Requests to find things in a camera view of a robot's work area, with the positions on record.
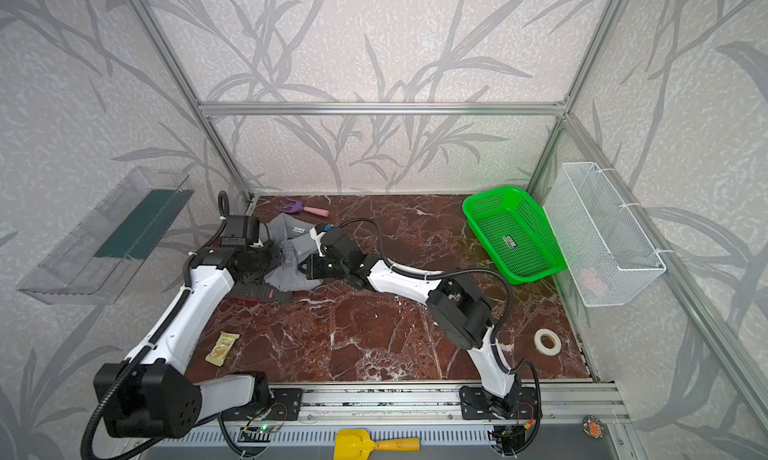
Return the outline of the grey long sleeve shirt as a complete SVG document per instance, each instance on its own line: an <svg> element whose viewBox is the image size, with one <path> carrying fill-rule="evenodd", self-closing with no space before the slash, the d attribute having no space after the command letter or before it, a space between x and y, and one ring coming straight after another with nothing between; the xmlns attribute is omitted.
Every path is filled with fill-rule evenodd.
<svg viewBox="0 0 768 460"><path fill-rule="evenodd" d="M298 265L310 255L318 253L316 241L311 237L313 224L281 213L266 224L265 231L279 247L283 260L265 276L267 284L283 292L312 290L323 284L322 279L308 279Z"/></svg>

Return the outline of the green plastic basket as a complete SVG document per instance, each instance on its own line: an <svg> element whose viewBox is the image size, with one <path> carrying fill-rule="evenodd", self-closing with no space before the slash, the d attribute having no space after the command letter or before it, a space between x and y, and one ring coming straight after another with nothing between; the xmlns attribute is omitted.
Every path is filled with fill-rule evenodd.
<svg viewBox="0 0 768 460"><path fill-rule="evenodd" d="M536 282L567 268L544 209L525 190L503 186L474 194L462 211L510 284Z"/></svg>

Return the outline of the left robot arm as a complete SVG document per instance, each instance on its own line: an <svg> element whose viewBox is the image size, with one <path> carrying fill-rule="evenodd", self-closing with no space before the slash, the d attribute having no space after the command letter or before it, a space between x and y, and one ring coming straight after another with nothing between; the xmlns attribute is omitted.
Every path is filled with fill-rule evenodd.
<svg viewBox="0 0 768 460"><path fill-rule="evenodd" d="M267 265L263 249L208 247L189 256L183 284L150 333L120 363L97 372L97 421L113 438L181 438L236 408L260 412L274 397L262 372L194 383L185 372L221 300L242 276Z"/></svg>

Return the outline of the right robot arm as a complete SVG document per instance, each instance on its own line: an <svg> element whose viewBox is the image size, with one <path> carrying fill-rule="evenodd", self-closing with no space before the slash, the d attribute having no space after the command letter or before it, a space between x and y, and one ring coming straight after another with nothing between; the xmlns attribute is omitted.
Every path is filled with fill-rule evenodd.
<svg viewBox="0 0 768 460"><path fill-rule="evenodd" d="M393 294L425 305L444 337L468 352L487 400L506 406L515 399L517 375L498 350L492 307L472 280L473 270L419 270L375 252L365 254L351 240L321 244L317 253L299 264L298 270L312 280L338 279L358 289Z"/></svg>

